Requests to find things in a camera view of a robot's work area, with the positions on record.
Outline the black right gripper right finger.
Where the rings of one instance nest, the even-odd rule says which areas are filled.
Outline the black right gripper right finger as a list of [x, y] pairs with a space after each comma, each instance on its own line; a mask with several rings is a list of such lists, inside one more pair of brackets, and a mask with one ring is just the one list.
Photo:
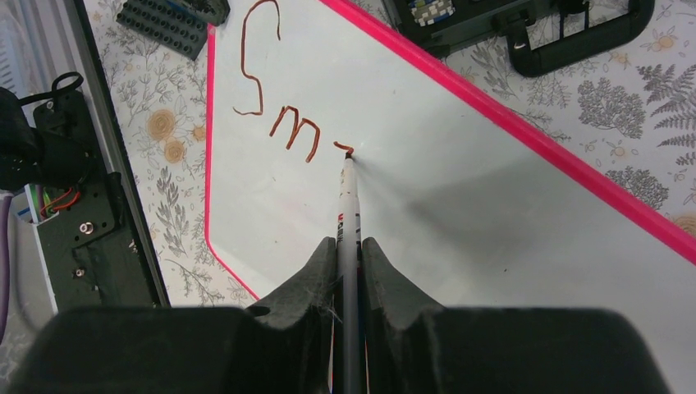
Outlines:
[[446, 307], [362, 246], [372, 393], [666, 393], [643, 338], [606, 309]]

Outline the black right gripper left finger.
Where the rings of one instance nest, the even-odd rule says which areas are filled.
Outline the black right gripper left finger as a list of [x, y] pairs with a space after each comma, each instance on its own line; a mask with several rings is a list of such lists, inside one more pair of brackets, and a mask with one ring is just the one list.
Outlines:
[[337, 246], [251, 306], [61, 312], [11, 381], [14, 393], [326, 393]]

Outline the red capped marker pen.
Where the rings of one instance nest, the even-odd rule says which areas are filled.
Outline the red capped marker pen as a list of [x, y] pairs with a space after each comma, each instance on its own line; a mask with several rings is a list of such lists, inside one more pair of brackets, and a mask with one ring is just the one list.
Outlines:
[[337, 312], [341, 319], [340, 346], [335, 362], [335, 393], [364, 391], [364, 350], [359, 325], [359, 197], [353, 149], [346, 151], [341, 170], [339, 215], [337, 220]]

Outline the pink framed whiteboard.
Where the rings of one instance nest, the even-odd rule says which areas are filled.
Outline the pink framed whiteboard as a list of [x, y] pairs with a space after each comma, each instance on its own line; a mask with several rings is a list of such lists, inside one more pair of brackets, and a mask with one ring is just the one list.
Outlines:
[[204, 233], [255, 296], [336, 232], [340, 145], [362, 234], [446, 305], [600, 306], [695, 390], [695, 240], [347, 1], [234, 1], [208, 50]]

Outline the grey lego baseplate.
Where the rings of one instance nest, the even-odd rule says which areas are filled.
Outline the grey lego baseplate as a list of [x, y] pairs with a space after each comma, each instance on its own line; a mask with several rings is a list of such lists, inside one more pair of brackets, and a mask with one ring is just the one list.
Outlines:
[[230, 11], [227, 0], [134, 0], [123, 3], [116, 21], [194, 61], [208, 27], [221, 25]]

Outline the black poker chip case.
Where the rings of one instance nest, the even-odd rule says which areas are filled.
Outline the black poker chip case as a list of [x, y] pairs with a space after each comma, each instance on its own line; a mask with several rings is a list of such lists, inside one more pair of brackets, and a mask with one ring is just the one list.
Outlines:
[[[653, 1], [629, 1], [625, 14], [591, 25], [588, 1], [385, 1], [391, 24], [427, 53], [445, 58], [495, 36], [506, 39], [513, 68], [542, 76], [625, 45], [653, 16]], [[559, 17], [557, 40], [532, 47], [528, 28]]]

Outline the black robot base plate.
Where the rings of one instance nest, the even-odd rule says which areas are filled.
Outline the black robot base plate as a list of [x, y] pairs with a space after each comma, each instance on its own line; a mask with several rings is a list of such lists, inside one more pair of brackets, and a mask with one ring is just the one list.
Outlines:
[[119, 172], [107, 169], [77, 71], [57, 77], [34, 111], [48, 202], [37, 235], [57, 310], [167, 307], [144, 254]]

